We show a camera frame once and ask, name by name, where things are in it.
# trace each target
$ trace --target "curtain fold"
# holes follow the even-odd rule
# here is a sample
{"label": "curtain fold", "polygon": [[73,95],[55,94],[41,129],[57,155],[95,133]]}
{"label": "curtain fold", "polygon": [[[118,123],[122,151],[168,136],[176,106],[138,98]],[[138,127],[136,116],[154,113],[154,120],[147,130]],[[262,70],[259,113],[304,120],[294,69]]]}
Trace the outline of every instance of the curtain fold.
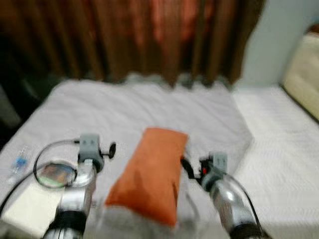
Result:
{"label": "curtain fold", "polygon": [[89,72],[118,82],[141,72],[173,86],[188,72],[206,84],[219,75],[233,84],[264,1],[2,0],[0,29],[25,74]]}

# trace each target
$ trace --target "white bed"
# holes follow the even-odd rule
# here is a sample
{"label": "white bed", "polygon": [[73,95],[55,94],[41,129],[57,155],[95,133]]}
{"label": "white bed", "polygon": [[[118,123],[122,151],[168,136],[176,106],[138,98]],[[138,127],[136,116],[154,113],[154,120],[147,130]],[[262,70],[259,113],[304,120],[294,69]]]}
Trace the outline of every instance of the white bed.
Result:
{"label": "white bed", "polygon": [[[94,199],[103,201],[144,128],[165,126],[190,135],[188,155],[195,169],[198,157],[210,151],[228,153],[231,173],[244,157],[235,177],[246,187],[262,225],[274,239],[319,238],[318,124],[277,87],[239,89],[233,97],[254,137],[245,157],[250,132],[220,83],[212,89],[195,84],[192,91],[178,86],[168,93],[155,84],[106,87],[102,83],[66,82],[53,91],[2,151],[0,185],[3,192],[9,190],[5,177],[25,142],[39,151],[49,142],[96,132],[105,148],[111,141],[118,143],[115,160],[97,181]],[[199,215],[186,205],[186,193]],[[188,238],[227,238],[208,196],[184,174],[178,200],[180,231],[176,238],[186,238],[185,234]],[[87,238],[94,237],[97,220],[103,222],[100,212],[100,208],[92,210]],[[190,228],[189,221],[195,227]]]}

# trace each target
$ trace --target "water bottle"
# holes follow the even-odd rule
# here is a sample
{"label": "water bottle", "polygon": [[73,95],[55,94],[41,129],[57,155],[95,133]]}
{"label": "water bottle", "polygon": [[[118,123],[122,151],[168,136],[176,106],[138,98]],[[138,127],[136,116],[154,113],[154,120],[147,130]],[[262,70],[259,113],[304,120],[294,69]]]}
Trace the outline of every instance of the water bottle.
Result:
{"label": "water bottle", "polygon": [[11,166],[11,174],[8,178],[8,183],[16,183],[20,178],[22,178],[28,166],[28,161],[31,157],[30,154],[30,148],[28,146],[24,146]]}

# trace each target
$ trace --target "orange cushion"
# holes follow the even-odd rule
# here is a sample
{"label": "orange cushion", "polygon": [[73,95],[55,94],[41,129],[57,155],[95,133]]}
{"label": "orange cushion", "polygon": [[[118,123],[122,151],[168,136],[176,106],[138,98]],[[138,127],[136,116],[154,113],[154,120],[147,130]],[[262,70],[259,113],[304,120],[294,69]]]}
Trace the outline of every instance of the orange cushion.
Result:
{"label": "orange cushion", "polygon": [[147,128],[105,205],[124,206],[145,217],[175,226],[180,159],[187,134]]}

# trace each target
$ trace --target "black cable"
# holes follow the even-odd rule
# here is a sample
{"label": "black cable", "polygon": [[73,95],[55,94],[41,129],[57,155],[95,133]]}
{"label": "black cable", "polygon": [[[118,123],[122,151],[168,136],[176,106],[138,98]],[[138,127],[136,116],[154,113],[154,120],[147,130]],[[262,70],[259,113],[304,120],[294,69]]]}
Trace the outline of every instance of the black cable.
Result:
{"label": "black cable", "polygon": [[[40,168],[44,168],[45,166],[49,165],[50,163],[43,163],[41,164],[38,169]],[[31,170],[29,173],[27,173],[27,175],[25,175],[23,178],[21,178],[11,189],[11,191],[7,194],[7,196],[5,197],[5,199],[3,200],[3,202],[1,203],[0,206],[0,217],[2,215],[3,209],[6,205],[6,203],[8,202],[9,198],[11,197],[12,193],[17,189],[17,187],[28,177],[30,177],[33,174],[33,170]]]}
{"label": "black cable", "polygon": [[48,162],[48,163],[43,163],[41,164],[40,166],[37,166],[37,163],[39,161],[39,158],[40,156],[45,152],[47,151],[50,147],[52,146],[57,146],[59,144],[67,144],[67,143],[79,143],[80,141],[78,139],[70,139],[70,140],[60,140],[60,141],[56,141],[56,142],[53,142],[53,143],[50,143],[48,144],[46,147],[44,147],[40,153],[38,154],[38,156],[36,157],[35,159],[35,162],[34,162],[34,165],[33,165],[33,170],[30,171],[29,173],[27,173],[23,178],[21,178],[14,186],[13,188],[10,190],[10,192],[7,194],[7,196],[5,197],[5,199],[3,200],[3,202],[1,203],[1,206],[0,206],[0,217],[2,215],[2,212],[3,212],[3,209],[6,205],[6,203],[8,202],[9,198],[11,197],[11,195],[14,193],[14,191],[17,189],[18,186],[20,186],[20,184],[25,180],[27,179],[29,176],[31,176],[32,174],[34,175],[36,181],[41,184],[42,186],[44,187],[48,187],[48,185],[44,185],[41,183],[41,181],[39,180],[38,176],[37,176],[37,170],[38,169],[41,169],[45,166],[48,166],[49,164],[51,164],[52,162]]}
{"label": "black cable", "polygon": [[40,153],[38,154],[38,156],[36,157],[36,159],[35,159],[35,162],[34,162],[34,165],[33,165],[33,174],[34,174],[34,177],[35,177],[35,179],[36,179],[36,181],[40,184],[40,185],[42,185],[42,186],[44,186],[44,187],[46,187],[46,188],[64,188],[66,185],[61,185],[61,186],[59,186],[59,187],[50,187],[50,186],[48,186],[48,185],[45,185],[45,184],[43,184],[40,180],[39,180],[39,177],[38,177],[38,175],[37,175],[37,170],[38,170],[38,168],[37,168],[37,164],[38,164],[38,161],[39,161],[39,158],[41,157],[41,155],[45,152],[45,151],[47,151],[50,147],[52,147],[52,146],[57,146],[57,145],[59,145],[59,144],[67,144],[67,143],[79,143],[80,141],[78,140],[78,139],[65,139],[65,140],[60,140],[60,141],[56,141],[56,142],[53,142],[53,143],[50,143],[50,144],[48,144],[46,147],[44,147],[41,151],[40,151]]}
{"label": "black cable", "polygon": [[228,173],[225,173],[225,172],[219,170],[218,168],[213,167],[213,169],[214,169],[215,171],[219,172],[220,174],[225,175],[225,176],[227,176],[228,178],[230,178],[230,179],[231,179],[233,182],[235,182],[235,184],[243,191],[243,193],[245,194],[245,196],[246,196],[246,198],[247,198],[247,200],[248,200],[248,202],[249,202],[249,205],[250,205],[250,207],[251,207],[251,210],[252,210],[252,212],[253,212],[253,214],[254,214],[255,221],[256,221],[256,224],[257,224],[257,226],[258,226],[258,228],[259,228],[259,231],[260,231],[260,233],[261,233],[261,235],[262,235],[262,237],[263,237],[263,236],[264,236],[264,231],[263,231],[263,229],[262,229],[262,227],[261,227],[261,225],[260,225],[260,222],[259,222],[257,213],[256,213],[255,208],[254,208],[254,205],[253,205],[253,203],[252,203],[252,201],[251,201],[251,199],[250,199],[248,193],[246,192],[246,189],[245,189],[245,188],[240,184],[240,182],[238,182],[237,179],[235,179],[233,176],[231,176],[231,175],[229,175]]}

